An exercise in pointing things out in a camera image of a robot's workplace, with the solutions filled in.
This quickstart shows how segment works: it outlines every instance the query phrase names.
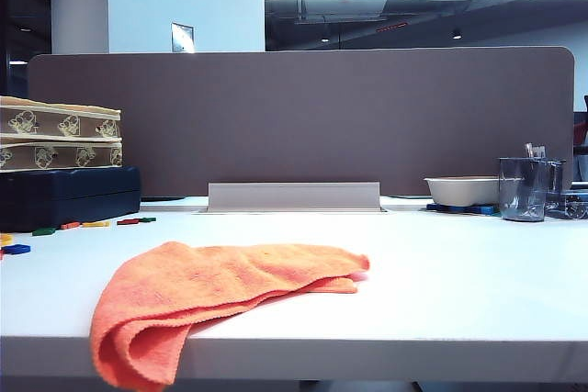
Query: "desk surface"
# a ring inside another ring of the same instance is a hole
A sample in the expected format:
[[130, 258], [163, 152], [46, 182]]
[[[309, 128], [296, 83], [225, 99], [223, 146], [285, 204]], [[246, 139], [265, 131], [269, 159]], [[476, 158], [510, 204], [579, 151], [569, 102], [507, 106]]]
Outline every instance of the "desk surface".
[[4, 375], [95, 375], [88, 332], [102, 289], [124, 261], [175, 240], [330, 244], [372, 263], [357, 294], [283, 298], [200, 326], [180, 377], [588, 381], [585, 222], [414, 210], [149, 216], [17, 235], [32, 252], [0, 265]]

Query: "green block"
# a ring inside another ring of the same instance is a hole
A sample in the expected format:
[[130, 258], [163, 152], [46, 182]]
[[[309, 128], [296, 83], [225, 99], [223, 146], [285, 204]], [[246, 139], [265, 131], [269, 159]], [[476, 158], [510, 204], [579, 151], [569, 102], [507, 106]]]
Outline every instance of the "green block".
[[50, 234], [53, 234], [55, 232], [55, 229], [52, 227], [49, 227], [47, 229], [38, 229], [33, 231], [33, 236], [49, 236]]

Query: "pen holder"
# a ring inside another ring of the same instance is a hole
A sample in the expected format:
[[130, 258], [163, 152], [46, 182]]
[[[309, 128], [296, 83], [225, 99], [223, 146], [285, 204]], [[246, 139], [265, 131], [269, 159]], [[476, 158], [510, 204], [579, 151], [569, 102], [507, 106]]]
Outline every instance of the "pen holder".
[[548, 167], [545, 158], [500, 158], [498, 197], [504, 219], [524, 222], [544, 219]]
[[565, 161], [563, 160], [548, 160], [548, 192], [545, 201], [546, 211], [558, 208], [562, 200], [564, 163]]

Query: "dark blue case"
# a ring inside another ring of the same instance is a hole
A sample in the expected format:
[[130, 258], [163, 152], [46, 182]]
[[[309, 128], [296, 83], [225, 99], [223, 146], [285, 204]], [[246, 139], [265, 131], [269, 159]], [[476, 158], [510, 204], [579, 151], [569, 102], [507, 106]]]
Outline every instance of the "dark blue case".
[[474, 215], [494, 215], [498, 213], [497, 206], [443, 206], [441, 204], [427, 204], [426, 209], [430, 211], [441, 211], [443, 213], [470, 213]]
[[136, 167], [58, 169], [0, 174], [0, 230], [59, 228], [139, 211]]

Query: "cloth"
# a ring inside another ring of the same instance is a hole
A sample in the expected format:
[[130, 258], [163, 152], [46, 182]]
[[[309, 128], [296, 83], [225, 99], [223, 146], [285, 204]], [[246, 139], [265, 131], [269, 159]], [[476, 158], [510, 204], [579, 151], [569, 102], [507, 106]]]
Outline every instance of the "cloth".
[[588, 123], [582, 121], [573, 125], [573, 145], [580, 146], [586, 140], [586, 131], [588, 130]]
[[167, 242], [125, 262], [98, 301], [90, 345], [112, 386], [159, 392], [175, 380], [192, 325], [291, 292], [355, 293], [368, 258], [300, 244], [190, 248]]

